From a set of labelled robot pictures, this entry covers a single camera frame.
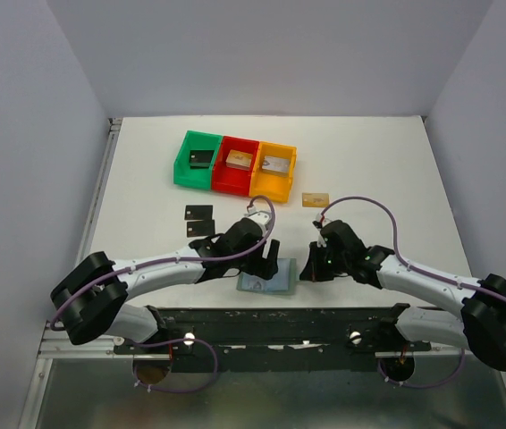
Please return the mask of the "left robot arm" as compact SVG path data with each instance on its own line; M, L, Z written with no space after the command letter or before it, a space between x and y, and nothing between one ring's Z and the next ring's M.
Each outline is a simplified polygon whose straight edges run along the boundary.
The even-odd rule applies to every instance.
M270 239L274 220L267 212L249 214L225 233L193 240L170 254L139 260L88 255L51 291L53 331L64 331L74 345L111 334L146 342L160 322L148 307L127 301L166 287L222 279L230 271L264 279L277 272L279 243Z

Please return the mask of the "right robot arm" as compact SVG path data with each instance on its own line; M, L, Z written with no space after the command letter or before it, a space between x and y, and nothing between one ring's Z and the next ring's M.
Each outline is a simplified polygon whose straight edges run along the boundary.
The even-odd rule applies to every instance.
M300 278L329 282L348 276L379 290L423 300L431 308L405 307L392 327L405 341L428 341L470 350L481 362L506 372L506 280L431 272L401 262L383 246L366 246L340 220L316 221L318 238L309 245Z

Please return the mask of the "gold VIP card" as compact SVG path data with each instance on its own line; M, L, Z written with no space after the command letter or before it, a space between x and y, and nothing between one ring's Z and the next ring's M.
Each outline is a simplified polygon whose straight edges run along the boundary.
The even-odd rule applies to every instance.
M330 204L330 196L328 193L302 193L302 205L304 207L326 208Z

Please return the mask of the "black credit card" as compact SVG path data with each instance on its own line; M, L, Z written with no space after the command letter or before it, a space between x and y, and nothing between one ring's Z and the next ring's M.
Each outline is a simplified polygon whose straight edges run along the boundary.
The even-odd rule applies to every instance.
M186 221L205 221L213 218L212 205L187 205L185 206L184 219Z

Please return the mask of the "sage green card holder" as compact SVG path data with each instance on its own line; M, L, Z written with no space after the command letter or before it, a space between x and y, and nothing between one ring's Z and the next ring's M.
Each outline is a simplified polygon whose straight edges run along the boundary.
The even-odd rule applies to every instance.
M270 280L242 273L239 276L236 290L263 295L293 295L297 282L297 260L295 258L279 258L277 273Z

